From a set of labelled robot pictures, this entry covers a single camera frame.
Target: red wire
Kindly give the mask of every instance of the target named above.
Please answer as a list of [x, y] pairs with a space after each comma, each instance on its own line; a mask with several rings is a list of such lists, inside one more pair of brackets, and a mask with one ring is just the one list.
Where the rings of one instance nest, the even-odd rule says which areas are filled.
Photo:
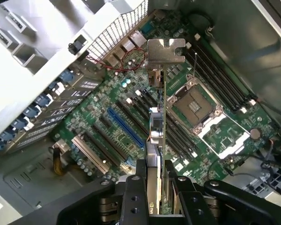
[[[129, 53], [131, 53], [131, 52], [133, 52], [133, 51], [142, 51], [143, 52], [143, 56], [144, 56], [144, 58], [143, 58], [143, 60], [137, 65], [137, 66], [135, 66], [135, 67], [133, 67], [133, 68], [131, 68], [131, 69], [125, 69], [124, 68], [124, 58], [129, 54]], [[88, 59], [90, 59], [90, 60], [93, 60], [94, 62], [97, 62], [97, 63], [100, 63], [103, 67], [105, 67], [106, 69], [112, 69], [112, 70], [115, 70], [116, 72], [127, 72], [127, 71], [135, 71], [135, 70], [137, 70], [137, 69], [139, 69], [140, 67], [141, 67], [141, 65], [144, 63], [144, 61], [145, 61], [145, 59], [146, 59], [146, 52], [145, 52], [145, 50], [143, 50], [142, 48], [134, 48], [134, 49], [132, 49], [132, 50], [130, 50], [130, 51], [127, 51], [125, 54], [124, 54], [124, 56], [123, 56], [123, 58], [121, 59], [121, 67], [120, 67], [120, 69], [116, 69], [116, 68], [114, 68], [114, 67], [111, 67], [111, 66], [108, 66], [108, 65], [106, 65], [105, 63], [102, 63], [102, 62], [100, 62], [99, 60], [96, 60], [96, 59], [94, 59], [94, 58], [92, 58], [92, 57], [90, 57], [90, 56], [87, 56], [87, 58]]]

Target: motherboard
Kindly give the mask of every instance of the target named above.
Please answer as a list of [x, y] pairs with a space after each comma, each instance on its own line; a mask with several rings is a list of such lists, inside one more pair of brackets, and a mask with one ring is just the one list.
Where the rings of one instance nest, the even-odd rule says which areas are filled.
[[[260, 149], [275, 135], [270, 117], [237, 76], [179, 12], [156, 11], [138, 32], [148, 39], [186, 39], [186, 61], [166, 71], [166, 148], [178, 175], [203, 184], [213, 162], [210, 178], [223, 179], [225, 168], [234, 170], [244, 157]], [[150, 108], [156, 107], [156, 89], [149, 86], [144, 65], [147, 46], [130, 38], [122, 64], [127, 69], [106, 69], [96, 88], [51, 133], [54, 140], [71, 146], [71, 157], [90, 177], [117, 181], [134, 174], [136, 160], [144, 158], [150, 134]]]

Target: blue pcie slot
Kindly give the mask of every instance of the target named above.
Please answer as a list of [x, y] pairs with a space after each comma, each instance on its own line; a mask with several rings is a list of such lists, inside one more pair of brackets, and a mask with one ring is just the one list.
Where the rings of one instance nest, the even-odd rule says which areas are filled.
[[144, 141], [122, 120], [122, 118], [112, 108], [108, 108], [107, 113], [132, 138], [132, 140], [134, 140], [134, 142], [140, 148], [143, 148], [145, 146]]

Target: green circuit board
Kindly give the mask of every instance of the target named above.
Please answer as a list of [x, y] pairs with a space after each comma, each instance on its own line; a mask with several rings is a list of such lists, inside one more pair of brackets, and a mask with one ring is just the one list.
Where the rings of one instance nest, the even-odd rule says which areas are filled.
[[[177, 33], [177, 24], [181, 24], [181, 15], [177, 12], [170, 13], [167, 18], [162, 20], [153, 18], [148, 21], [140, 31], [143, 33], [146, 39], [153, 38], [177, 38], [174, 37], [174, 34]], [[193, 32], [194, 27], [188, 22], [181, 24], [181, 27], [184, 30]], [[204, 42], [204, 45], [208, 47], [214, 58], [220, 64], [224, 64], [221, 58], [213, 52], [212, 48], [208, 45], [207, 41]], [[128, 55], [125, 61], [135, 60], [136, 63], [142, 61], [143, 53], [142, 52], [132, 52]], [[226, 66], [225, 70], [235, 81], [237, 85], [244, 91], [247, 91], [245, 87], [240, 83], [235, 74]], [[167, 96], [173, 95], [180, 87], [182, 87], [188, 80], [188, 76], [192, 74], [193, 67], [189, 62], [181, 64], [178, 68], [177, 66], [170, 67], [168, 72], [173, 73], [173, 71], [178, 74], [174, 76], [167, 76]], [[212, 94], [217, 97], [216, 93], [208, 86], [200, 74], [195, 74], [205, 86], [212, 92]], [[147, 139], [145, 132], [135, 126], [135, 123], [131, 118], [127, 117], [125, 113], [116, 105], [118, 101], [123, 103], [133, 117], [141, 123], [147, 131], [149, 131], [149, 121], [146, 120], [139, 111], [137, 111], [132, 104], [127, 104], [127, 99], [139, 98], [136, 91], [143, 90], [147, 91], [148, 94], [157, 99], [156, 90], [149, 87], [148, 85], [148, 75], [143, 68], [138, 69], [135, 72], [128, 73], [119, 73], [115, 75], [114, 71], [106, 71], [105, 81], [88, 96], [69, 116], [61, 122], [56, 129], [52, 132], [52, 137], [57, 141], [60, 138], [65, 140], [69, 145], [72, 145], [71, 140], [77, 135], [77, 133], [83, 131], [89, 131], [100, 143], [102, 143], [106, 149], [114, 156], [118, 157], [117, 154], [106, 144], [106, 141], [102, 138], [101, 135], [96, 133], [93, 129], [93, 125], [96, 124], [101, 128], [105, 134], [113, 140], [116, 145], [129, 157], [126, 162], [122, 162], [120, 167], [111, 165], [111, 168], [105, 176], [107, 178], [118, 179], [120, 175], [126, 173], [133, 173], [136, 159], [144, 158], [144, 149], [139, 146], [137, 142], [129, 135], [127, 132], [118, 125], [111, 117], [109, 109], [113, 109], [117, 115], [128, 125], [131, 130], [142, 140]], [[202, 95], [208, 99], [208, 96], [202, 92]], [[250, 131], [252, 128], [258, 128], [262, 133], [262, 138], [259, 140], [247, 139], [244, 142], [244, 149], [242, 153], [252, 153], [260, 149], [267, 140], [275, 135], [275, 129], [272, 127], [272, 121], [267, 113], [262, 109], [259, 104], [251, 107], [247, 113], [233, 113], [228, 108], [224, 107], [225, 113], [231, 117], [235, 122], [226, 118], [221, 121], [218, 125], [212, 127], [211, 131], [204, 136], [204, 140], [213, 148], [216, 149], [218, 153], [222, 152], [227, 147], [235, 144], [237, 140], [243, 133], [243, 129]], [[187, 124], [188, 121], [183, 116], [179, 110], [175, 109], [180, 118]], [[100, 120], [100, 117], [107, 119], [111, 126], [106, 126]], [[210, 164], [217, 159], [217, 156], [207, 147], [207, 145], [195, 135], [192, 135], [189, 132], [189, 138], [191, 139], [193, 145], [196, 147], [197, 157], [194, 158], [180, 158], [177, 153], [169, 146], [166, 147], [166, 154], [164, 155], [165, 159], [172, 160], [177, 173], [184, 176], [194, 177], [199, 184], [204, 183], [206, 180], [207, 170]], [[91, 143], [88, 143], [98, 155], [101, 155], [101, 152], [98, 151]], [[81, 153], [72, 151], [72, 158], [76, 161], [83, 160], [86, 165], [92, 169], [96, 170], [94, 165], [88, 161]], [[224, 162], [224, 165], [228, 166], [230, 169], [237, 168], [238, 159], [235, 158], [233, 161], [227, 160]], [[227, 176], [227, 173], [223, 167], [219, 164], [215, 164], [210, 177], [216, 179], [223, 179]]]

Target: cpu socket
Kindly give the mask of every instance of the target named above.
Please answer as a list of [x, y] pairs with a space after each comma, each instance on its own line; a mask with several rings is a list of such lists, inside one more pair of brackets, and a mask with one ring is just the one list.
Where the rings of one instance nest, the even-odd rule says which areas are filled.
[[[185, 85], [167, 99], [168, 111], [187, 130], [199, 135], [203, 129], [204, 135], [210, 130], [207, 125], [213, 118], [220, 117], [223, 108], [207, 87], [197, 78], [191, 77]], [[186, 124], [181, 114], [191, 127]]]

